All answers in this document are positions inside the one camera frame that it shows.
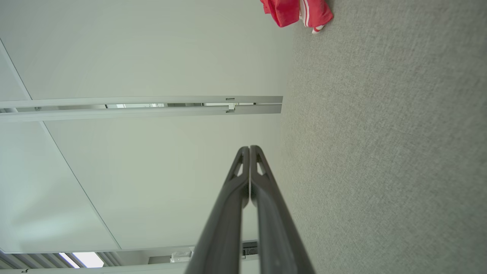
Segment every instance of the fluorescent light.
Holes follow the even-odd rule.
[[[104,264],[95,252],[73,252],[73,255],[87,268],[102,267]]]
[[[71,258],[69,258],[66,253],[59,253],[59,255],[61,255],[61,257],[63,257],[70,265],[72,265],[74,268],[79,268],[79,265],[77,265],[73,260],[71,260]]]

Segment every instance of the red cloth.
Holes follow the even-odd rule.
[[[297,22],[301,16],[307,27],[328,23],[333,14],[324,0],[261,0],[264,12],[270,13],[279,27]]]

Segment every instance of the carpet floor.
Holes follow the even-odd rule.
[[[487,1],[295,29],[278,182],[317,273],[487,272]]]

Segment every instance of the white object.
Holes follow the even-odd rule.
[[[66,253],[64,252],[60,252],[59,255],[61,255],[61,257],[63,257],[72,267],[74,268],[79,268],[79,265],[75,263],[75,261],[73,261],[71,258],[69,258]]]
[[[145,103],[282,103],[282,96],[144,96],[0,101],[0,108]]]
[[[73,255],[87,268],[102,267],[104,264],[95,252],[74,252]]]
[[[189,262],[191,260],[191,253],[192,251],[177,251],[171,254],[171,263],[179,263],[179,262]]]
[[[317,34],[324,26],[325,25],[321,25],[321,26],[318,26],[318,27],[314,27],[313,30],[311,31],[311,33],[312,34]]]
[[[124,117],[159,117],[167,113],[199,113],[221,112],[228,110],[228,106],[195,106],[195,107],[142,107],[142,108],[109,108],[109,109],[75,109],[2,113],[0,122],[32,122],[74,119],[97,118],[124,118]]]

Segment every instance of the white stripe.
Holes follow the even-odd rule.
[[[69,258],[66,255],[66,253],[61,252],[61,253],[59,253],[59,255],[61,255],[61,257],[63,257],[70,265],[72,265],[72,267],[79,268],[79,266],[73,260],[71,260],[71,258]]]
[[[282,96],[154,96],[0,101],[0,108],[151,103],[282,103]]]
[[[209,115],[215,115],[215,112],[217,114],[226,114],[227,110],[228,106],[191,106],[29,111],[2,113],[2,115],[0,115],[0,123],[118,117],[198,116],[200,113],[208,113]]]
[[[306,5],[304,4],[304,0],[300,0],[300,17],[303,24],[306,26]]]
[[[306,6],[306,22],[304,23],[305,26],[309,27],[309,5],[308,0],[304,0],[304,5]]]

